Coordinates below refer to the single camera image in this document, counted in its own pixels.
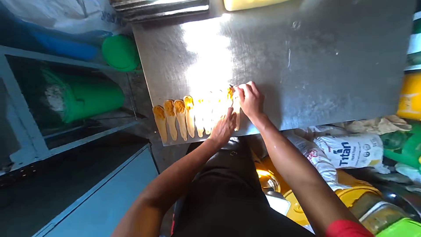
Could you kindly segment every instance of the red sleeve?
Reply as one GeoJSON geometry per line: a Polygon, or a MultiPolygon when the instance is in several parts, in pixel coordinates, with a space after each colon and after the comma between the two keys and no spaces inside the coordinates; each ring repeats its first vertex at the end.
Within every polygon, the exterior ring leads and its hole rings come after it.
{"type": "Polygon", "coordinates": [[[361,224],[349,220],[337,220],[329,225],[326,237],[374,237],[374,235],[361,224]]]}

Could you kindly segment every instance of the white bag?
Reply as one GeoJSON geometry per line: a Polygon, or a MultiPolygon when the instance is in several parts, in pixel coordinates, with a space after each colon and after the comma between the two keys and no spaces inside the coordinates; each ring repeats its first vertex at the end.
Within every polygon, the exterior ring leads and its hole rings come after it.
{"type": "Polygon", "coordinates": [[[131,28],[117,17],[108,0],[1,0],[22,21],[69,34],[95,30],[128,33],[131,28]]]}
{"type": "Polygon", "coordinates": [[[383,166],[383,143],[376,134],[316,137],[314,142],[332,161],[335,168],[383,166]]]}
{"type": "Polygon", "coordinates": [[[316,167],[317,171],[333,191],[350,188],[348,185],[338,183],[335,167],[314,142],[307,141],[306,139],[295,135],[293,130],[284,131],[283,134],[300,150],[314,167],[316,167]]]}

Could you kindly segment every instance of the stainless steel table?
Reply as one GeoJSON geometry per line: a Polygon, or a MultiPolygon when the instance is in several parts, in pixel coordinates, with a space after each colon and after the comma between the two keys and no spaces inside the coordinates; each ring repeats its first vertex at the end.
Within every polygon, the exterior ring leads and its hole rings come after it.
{"type": "MultiPolygon", "coordinates": [[[[415,0],[290,0],[137,23],[153,105],[255,81],[280,129],[394,114],[415,0]]],[[[241,114],[234,135],[258,130],[241,114]]],[[[185,142],[179,135],[168,144],[185,142]]]]}

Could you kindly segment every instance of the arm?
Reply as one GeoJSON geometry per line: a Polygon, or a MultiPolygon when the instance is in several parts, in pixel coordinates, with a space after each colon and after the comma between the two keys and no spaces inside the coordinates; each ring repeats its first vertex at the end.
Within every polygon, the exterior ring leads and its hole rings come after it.
{"type": "Polygon", "coordinates": [[[111,236],[158,236],[165,213],[187,190],[208,159],[228,142],[235,128],[235,118],[236,114],[232,114],[231,107],[217,122],[206,141],[152,180],[139,194],[111,236]]]}
{"type": "Polygon", "coordinates": [[[257,127],[276,170],[292,188],[317,236],[336,220],[359,221],[322,179],[316,168],[262,111],[264,96],[253,82],[236,88],[241,108],[257,127]]]}

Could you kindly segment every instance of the hand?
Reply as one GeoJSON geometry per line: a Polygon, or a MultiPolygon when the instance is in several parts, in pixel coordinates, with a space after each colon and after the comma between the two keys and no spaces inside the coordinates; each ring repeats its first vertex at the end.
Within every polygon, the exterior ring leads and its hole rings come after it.
{"type": "Polygon", "coordinates": [[[241,84],[235,87],[235,91],[239,94],[241,109],[252,123],[261,115],[264,115],[264,95],[260,93],[254,82],[249,81],[246,84],[241,84]]]}
{"type": "Polygon", "coordinates": [[[234,132],[236,113],[233,113],[232,107],[228,108],[226,115],[221,116],[221,119],[215,124],[210,133],[209,140],[216,142],[219,148],[228,143],[231,134],[234,132]]]}

